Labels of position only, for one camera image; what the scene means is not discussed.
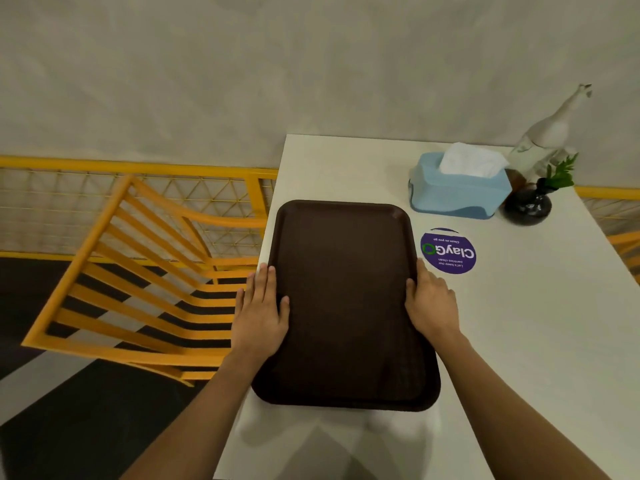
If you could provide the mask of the person's right hand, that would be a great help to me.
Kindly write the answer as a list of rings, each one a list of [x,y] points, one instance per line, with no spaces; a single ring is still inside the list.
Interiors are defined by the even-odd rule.
[[[427,269],[422,259],[418,258],[415,265],[415,311],[409,318],[438,351],[443,343],[461,335],[456,295],[443,278]]]

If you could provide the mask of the person's left hand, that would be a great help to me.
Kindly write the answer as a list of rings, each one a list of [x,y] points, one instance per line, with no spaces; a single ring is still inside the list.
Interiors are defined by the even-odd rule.
[[[276,268],[268,266],[268,300],[263,305],[255,304],[256,273],[247,278],[243,310],[239,316],[234,316],[231,353],[261,367],[279,350],[289,328],[281,329],[278,323],[280,302],[284,296],[278,298],[277,295]]]

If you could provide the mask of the dark brown plastic tray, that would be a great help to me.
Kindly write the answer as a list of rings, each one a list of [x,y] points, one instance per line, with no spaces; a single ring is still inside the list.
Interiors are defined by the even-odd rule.
[[[293,200],[277,212],[269,265],[289,330],[252,388],[288,406],[425,411],[436,353],[405,309],[417,278],[407,213],[388,203]]]

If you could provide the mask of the person's left forearm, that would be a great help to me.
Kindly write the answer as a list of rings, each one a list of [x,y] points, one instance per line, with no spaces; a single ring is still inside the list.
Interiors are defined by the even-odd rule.
[[[276,350],[233,348],[202,391],[120,480],[212,480],[251,382]]]

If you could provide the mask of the person's right forearm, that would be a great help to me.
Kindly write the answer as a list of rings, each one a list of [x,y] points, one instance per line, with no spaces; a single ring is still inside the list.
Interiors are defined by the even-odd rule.
[[[457,330],[433,343],[495,480],[611,480]]]

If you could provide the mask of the round purple table sticker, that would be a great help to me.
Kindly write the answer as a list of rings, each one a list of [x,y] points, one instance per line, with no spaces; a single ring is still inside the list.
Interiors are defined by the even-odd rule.
[[[432,267],[448,274],[464,274],[477,262],[473,244],[450,228],[433,228],[420,239],[420,252]]]

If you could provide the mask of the light blue tissue box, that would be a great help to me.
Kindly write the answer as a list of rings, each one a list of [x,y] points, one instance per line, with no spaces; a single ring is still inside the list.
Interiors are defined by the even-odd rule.
[[[491,178],[443,174],[443,152],[423,153],[410,170],[409,204],[424,214],[487,220],[513,188],[505,170]]]

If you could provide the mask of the yellow slatted wooden chair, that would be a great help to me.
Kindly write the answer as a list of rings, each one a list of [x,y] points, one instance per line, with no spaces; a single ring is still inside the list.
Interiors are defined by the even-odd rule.
[[[267,220],[229,183],[228,210],[121,177],[21,341],[188,386],[230,352],[234,295],[255,270]]]
[[[607,240],[640,285],[640,230],[608,235]]]

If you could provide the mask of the round black vase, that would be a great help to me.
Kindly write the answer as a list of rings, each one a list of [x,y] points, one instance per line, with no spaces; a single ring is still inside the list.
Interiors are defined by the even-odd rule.
[[[556,190],[549,187],[546,180],[539,178],[535,184],[526,184],[510,194],[502,207],[503,216],[521,226],[537,225],[544,221],[552,210],[548,193]]]

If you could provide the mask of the white tissue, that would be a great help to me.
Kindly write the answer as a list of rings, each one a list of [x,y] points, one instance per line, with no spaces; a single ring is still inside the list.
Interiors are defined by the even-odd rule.
[[[452,144],[443,154],[439,170],[446,175],[492,178],[508,167],[503,154],[465,143]]]

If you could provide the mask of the green plant sprig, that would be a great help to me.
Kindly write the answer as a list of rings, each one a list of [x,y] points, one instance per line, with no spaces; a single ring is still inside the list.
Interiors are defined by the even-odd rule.
[[[574,186],[573,171],[579,152],[568,154],[564,160],[549,161],[544,178],[539,179],[538,188],[551,193],[562,188]]]

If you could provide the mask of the yellow metal mesh railing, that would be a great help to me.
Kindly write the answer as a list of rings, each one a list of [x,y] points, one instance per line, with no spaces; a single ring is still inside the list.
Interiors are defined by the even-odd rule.
[[[180,207],[242,220],[267,217],[278,170],[0,155],[0,256],[71,260],[128,174]],[[640,189],[574,188],[606,236],[640,230]],[[263,230],[193,222],[193,237],[180,219],[129,192],[199,253],[260,254]]]

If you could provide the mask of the white giraffe figurine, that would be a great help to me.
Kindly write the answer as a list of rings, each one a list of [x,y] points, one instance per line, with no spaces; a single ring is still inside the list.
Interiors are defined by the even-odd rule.
[[[533,124],[508,154],[507,170],[526,180],[545,171],[555,154],[564,150],[574,112],[592,93],[592,84],[580,84],[553,114]]]

